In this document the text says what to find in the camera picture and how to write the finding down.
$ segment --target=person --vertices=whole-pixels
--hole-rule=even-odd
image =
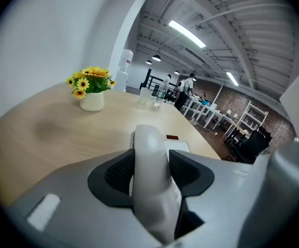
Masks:
[[[180,111],[180,109],[182,108],[182,106],[184,105],[184,103],[187,100],[187,97],[192,94],[193,95],[193,78],[195,77],[195,75],[193,73],[190,74],[190,77],[187,78],[184,81],[184,87],[183,89],[181,89],[180,94],[179,94],[179,98],[176,100],[175,102],[175,107]]]

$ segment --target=white column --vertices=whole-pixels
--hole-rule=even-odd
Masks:
[[[215,99],[212,101],[212,103],[211,103],[211,105],[217,100],[217,98],[218,98],[218,96],[219,96],[219,94],[221,93],[221,90],[222,90],[222,88],[223,88],[223,86],[224,86],[224,84],[222,84],[221,85],[221,87],[220,87],[220,89],[219,89],[219,91],[218,91],[218,93],[216,94],[216,97],[215,97]]]
[[[108,0],[95,21],[84,55],[85,66],[108,68],[116,76],[132,24],[146,0]]]

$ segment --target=fluorescent light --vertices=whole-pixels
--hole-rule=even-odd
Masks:
[[[182,25],[178,24],[176,21],[172,20],[169,23],[169,26],[173,27],[174,29],[179,31],[181,34],[188,37],[191,41],[193,41],[200,48],[203,48],[206,46],[198,37],[196,37],[192,32],[190,32],[188,29],[184,28]]]
[[[228,77],[230,77],[230,79],[232,80],[232,82],[233,82],[234,85],[239,86],[239,84],[235,80],[233,74],[231,74],[230,72],[227,72],[227,75],[228,75]]]

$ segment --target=black chair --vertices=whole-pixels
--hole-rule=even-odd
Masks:
[[[256,157],[270,145],[271,135],[262,131],[253,131],[246,142],[240,141],[232,147],[232,154],[237,162],[253,164]]]

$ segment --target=white wall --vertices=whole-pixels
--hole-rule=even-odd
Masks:
[[[150,75],[164,79],[166,75],[171,74],[170,83],[177,83],[179,75],[174,73],[174,66],[164,61],[153,60],[151,57],[151,55],[136,51],[128,69],[129,79],[127,86],[139,89],[140,83],[145,80],[149,68],[152,69]],[[151,60],[153,64],[146,64],[146,60]]]
[[[140,15],[138,14],[137,17],[135,18],[133,25],[130,29],[128,38],[125,42],[124,49],[131,50],[133,54],[136,52],[137,48],[137,36],[138,36],[138,27],[139,27],[139,18]]]
[[[108,67],[113,79],[125,41],[132,24],[146,0],[108,0],[104,14],[97,21],[90,55],[85,57],[85,66],[95,63]]]
[[[104,39],[114,32],[118,47],[109,41],[111,56],[123,49],[144,0],[124,3],[121,8],[132,13],[118,19],[115,29],[122,28],[115,30],[110,24],[103,35],[100,24],[112,1],[116,0],[12,1],[0,18],[0,117],[30,96],[64,82],[74,71],[99,66],[94,58],[86,58],[105,46],[91,43],[98,34]]]

